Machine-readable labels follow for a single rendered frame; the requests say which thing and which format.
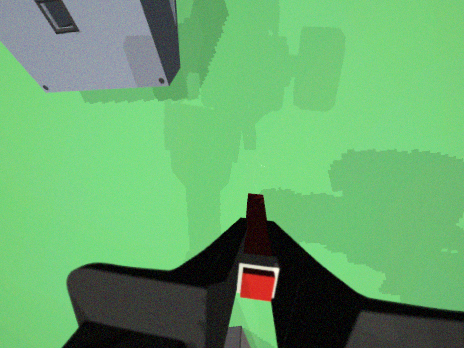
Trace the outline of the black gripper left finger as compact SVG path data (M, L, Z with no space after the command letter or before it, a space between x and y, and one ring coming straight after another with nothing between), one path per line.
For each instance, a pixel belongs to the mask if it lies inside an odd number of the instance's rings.
M78 327L84 321L224 348L244 253L247 218L173 270L93 262L66 279Z

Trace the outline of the grey metal panel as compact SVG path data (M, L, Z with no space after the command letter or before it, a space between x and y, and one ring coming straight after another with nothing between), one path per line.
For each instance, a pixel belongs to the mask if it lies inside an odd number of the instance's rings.
M0 41L46 93L170 86L176 0L0 0Z

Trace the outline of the dark red peg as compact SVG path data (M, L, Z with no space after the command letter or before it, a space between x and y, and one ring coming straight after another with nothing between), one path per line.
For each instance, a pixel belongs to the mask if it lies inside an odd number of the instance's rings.
M264 196L248 193L247 234L240 253L237 293L241 298L271 301L278 276L278 257L273 257L267 231Z

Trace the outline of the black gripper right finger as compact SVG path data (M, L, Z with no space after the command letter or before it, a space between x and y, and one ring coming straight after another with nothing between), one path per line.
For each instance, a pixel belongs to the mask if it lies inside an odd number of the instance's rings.
M277 348L464 348L464 312L363 296L274 221L271 298Z

